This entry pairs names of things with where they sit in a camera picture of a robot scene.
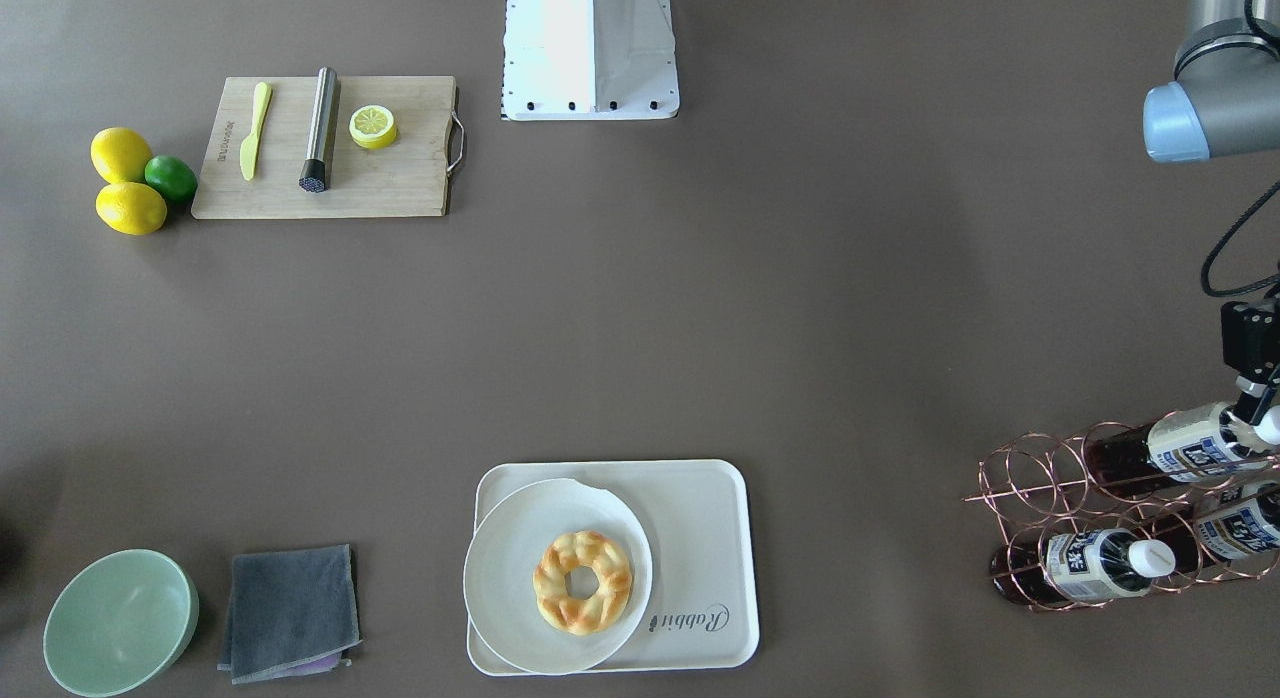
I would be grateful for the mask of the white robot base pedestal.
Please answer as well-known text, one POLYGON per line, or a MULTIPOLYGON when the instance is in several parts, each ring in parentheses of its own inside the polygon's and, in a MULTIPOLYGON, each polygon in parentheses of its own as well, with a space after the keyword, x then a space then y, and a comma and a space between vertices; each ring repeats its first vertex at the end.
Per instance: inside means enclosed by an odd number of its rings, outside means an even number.
POLYGON ((506 120, 678 115, 671 0, 506 0, 503 47, 506 120))

